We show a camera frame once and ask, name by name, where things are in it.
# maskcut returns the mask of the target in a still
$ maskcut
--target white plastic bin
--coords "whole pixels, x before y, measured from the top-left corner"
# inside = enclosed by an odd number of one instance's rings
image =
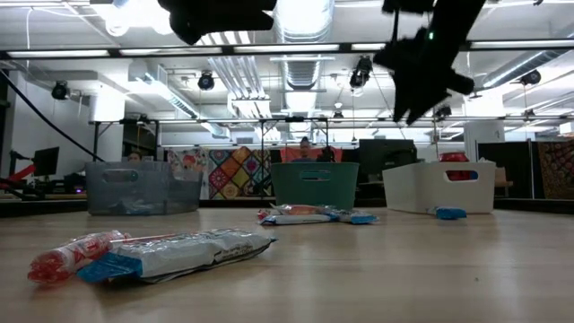
[[[88,212],[92,215],[157,215],[199,206],[203,174],[178,174],[167,162],[88,162]]]
[[[494,208],[493,162],[419,162],[383,171],[387,208],[426,213],[436,206],[459,207],[468,214]],[[478,179],[451,181],[447,170],[474,170]]]

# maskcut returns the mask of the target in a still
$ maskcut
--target person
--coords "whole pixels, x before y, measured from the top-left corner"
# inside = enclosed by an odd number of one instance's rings
[[[142,161],[142,153],[135,151],[135,152],[131,152],[129,154],[129,156],[127,156],[127,161],[128,162],[134,162],[134,163],[138,163]]]
[[[315,160],[309,158],[309,151],[311,150],[311,143],[309,139],[304,136],[299,143],[300,158],[293,160],[293,162],[314,162]]]

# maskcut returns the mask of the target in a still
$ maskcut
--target plastic wrapper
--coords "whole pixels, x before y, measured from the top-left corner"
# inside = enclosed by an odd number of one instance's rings
[[[363,211],[337,211],[333,214],[337,221],[350,224],[370,224],[378,221],[378,217]]]
[[[435,215],[440,220],[465,219],[466,211],[458,207],[433,207],[427,210],[428,214]]]
[[[28,279],[40,284],[66,280],[75,272],[112,249],[111,241],[130,238],[119,231],[92,233],[68,241],[35,257],[30,264]]]
[[[308,223],[328,223],[333,218],[325,214],[306,215],[268,215],[259,220],[262,225],[286,225],[286,224],[308,224]]]
[[[119,245],[78,272],[84,281],[134,276],[161,283],[198,270],[252,258],[274,240],[241,230],[183,233],[157,239],[136,239]]]
[[[301,214],[314,210],[316,214]],[[259,224],[285,225],[342,222],[350,224],[370,224],[378,221],[378,217],[363,211],[335,210],[330,206],[310,205],[281,205],[273,210],[260,210],[257,213]]]
[[[330,206],[326,205],[271,205],[274,210],[277,210],[282,215],[310,215],[310,214],[325,214]]]

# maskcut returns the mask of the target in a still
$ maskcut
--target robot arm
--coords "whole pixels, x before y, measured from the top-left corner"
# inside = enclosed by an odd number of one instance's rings
[[[408,112],[411,125],[426,111],[445,100],[447,89],[470,94],[474,81],[451,67],[485,0],[385,0],[383,12],[425,13],[432,11],[428,28],[420,28],[413,39],[393,39],[375,55],[373,62],[391,70],[395,81],[394,121]]]

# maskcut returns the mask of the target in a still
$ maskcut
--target storage bin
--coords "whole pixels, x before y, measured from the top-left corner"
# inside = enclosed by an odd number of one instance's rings
[[[493,162],[420,162],[383,171],[387,208],[426,213],[452,206],[468,214],[488,214],[494,205]],[[477,179],[451,181],[447,171],[475,171]]]
[[[278,205],[333,205],[351,210],[359,164],[352,162],[290,162],[271,165]]]
[[[199,206],[202,176],[177,174],[167,162],[89,162],[86,164],[88,212],[92,215],[175,214]]]

